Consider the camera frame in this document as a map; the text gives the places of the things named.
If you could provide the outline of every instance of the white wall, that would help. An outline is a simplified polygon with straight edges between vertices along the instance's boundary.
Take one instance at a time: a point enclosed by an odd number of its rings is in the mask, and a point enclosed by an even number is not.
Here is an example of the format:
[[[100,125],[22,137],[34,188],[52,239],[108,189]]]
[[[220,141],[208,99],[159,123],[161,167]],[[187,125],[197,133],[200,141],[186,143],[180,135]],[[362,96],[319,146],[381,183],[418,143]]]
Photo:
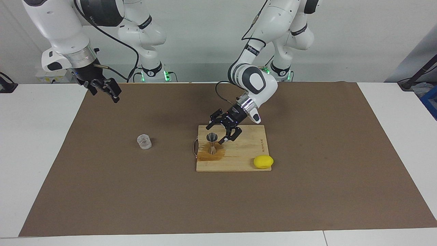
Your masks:
[[[0,1],[0,71],[19,84],[36,82],[35,64],[40,55],[41,50]]]
[[[49,47],[30,24],[20,1],[0,1],[7,5],[40,50]],[[245,43],[240,38],[263,2],[147,1],[154,20],[168,33],[167,42],[157,47],[162,61],[178,73],[180,81],[226,78],[224,68],[241,52]],[[295,52],[295,81],[385,81],[434,26],[436,10],[436,0],[324,0],[309,20],[316,42],[308,51]],[[90,26],[85,30],[93,45],[101,49],[98,55],[102,63],[134,62],[129,49]],[[115,35],[117,28],[104,30]],[[18,45],[8,48],[18,49]],[[270,44],[256,65],[263,65],[272,55]],[[201,76],[196,63],[203,64]]]
[[[428,35],[426,35],[405,60],[402,61],[391,76],[387,78],[386,82],[396,82],[412,77],[435,55],[437,55],[437,25],[434,26]],[[437,82],[437,69],[423,75],[417,82]]]

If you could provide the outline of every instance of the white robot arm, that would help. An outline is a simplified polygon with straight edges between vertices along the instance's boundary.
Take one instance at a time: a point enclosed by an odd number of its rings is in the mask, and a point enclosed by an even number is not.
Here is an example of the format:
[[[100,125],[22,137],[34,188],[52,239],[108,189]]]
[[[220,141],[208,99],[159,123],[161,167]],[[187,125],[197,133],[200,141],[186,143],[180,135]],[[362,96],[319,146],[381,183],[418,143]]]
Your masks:
[[[47,38],[51,48],[42,55],[42,66],[46,71],[71,68],[78,84],[95,95],[97,88],[109,94],[114,102],[119,101],[121,89],[114,79],[106,79],[97,59],[96,49],[83,32],[75,12],[77,6],[85,18],[99,26],[118,26],[123,18],[136,23],[127,34],[120,31],[124,40],[134,45],[140,54],[142,68],[153,70],[160,64],[156,51],[145,51],[164,43],[165,33],[152,22],[140,0],[22,0],[23,5],[36,27]]]
[[[238,125],[247,117],[255,123],[260,123],[258,108],[277,90],[275,76],[251,65],[255,58],[266,44],[273,42],[277,56],[273,60],[274,65],[272,62],[269,66],[278,72],[278,77],[284,77],[290,70],[292,59],[289,46],[307,49],[314,41],[314,35],[307,28],[306,14],[314,13],[321,1],[269,0],[253,34],[247,38],[249,41],[243,52],[228,71],[229,81],[246,92],[226,113],[219,109],[210,116],[208,130],[215,124],[221,124],[226,128],[226,136],[219,141],[220,144],[234,141],[242,132]]]
[[[166,41],[166,33],[153,21],[142,0],[124,0],[124,7],[125,19],[130,22],[120,26],[118,36],[139,53],[145,81],[169,81],[170,77],[165,70],[165,65],[153,48]]]

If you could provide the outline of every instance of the brown liquid stain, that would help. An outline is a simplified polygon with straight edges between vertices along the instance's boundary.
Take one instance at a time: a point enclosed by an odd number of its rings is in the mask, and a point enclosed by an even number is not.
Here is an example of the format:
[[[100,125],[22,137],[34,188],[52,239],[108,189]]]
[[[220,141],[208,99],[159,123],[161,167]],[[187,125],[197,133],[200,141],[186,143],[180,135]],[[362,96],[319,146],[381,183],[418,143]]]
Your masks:
[[[219,161],[223,159],[225,156],[226,150],[224,147],[220,144],[215,144],[215,149],[217,150],[217,153],[215,155],[212,155],[208,153],[210,144],[204,144],[202,146],[199,146],[199,151],[197,153],[197,159],[200,162],[209,162],[209,161]]]

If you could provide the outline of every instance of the jigger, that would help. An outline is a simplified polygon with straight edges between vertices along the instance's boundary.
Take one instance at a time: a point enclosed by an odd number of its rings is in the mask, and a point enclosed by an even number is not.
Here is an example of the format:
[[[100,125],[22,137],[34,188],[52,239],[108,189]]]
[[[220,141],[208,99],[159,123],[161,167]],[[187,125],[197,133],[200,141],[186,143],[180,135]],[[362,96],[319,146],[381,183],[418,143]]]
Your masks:
[[[210,134],[206,135],[206,140],[208,140],[210,146],[208,149],[208,153],[215,155],[217,153],[217,149],[215,148],[215,143],[217,142],[217,134],[211,132]]]

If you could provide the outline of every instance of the small transparent cup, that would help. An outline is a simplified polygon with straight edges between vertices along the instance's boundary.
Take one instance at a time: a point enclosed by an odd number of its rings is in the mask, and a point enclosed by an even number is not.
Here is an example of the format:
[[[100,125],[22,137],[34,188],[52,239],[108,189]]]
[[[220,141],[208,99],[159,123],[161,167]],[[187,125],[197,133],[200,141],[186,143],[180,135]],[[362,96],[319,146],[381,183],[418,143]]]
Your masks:
[[[150,149],[152,147],[152,141],[147,134],[141,134],[137,138],[139,147],[143,150]]]

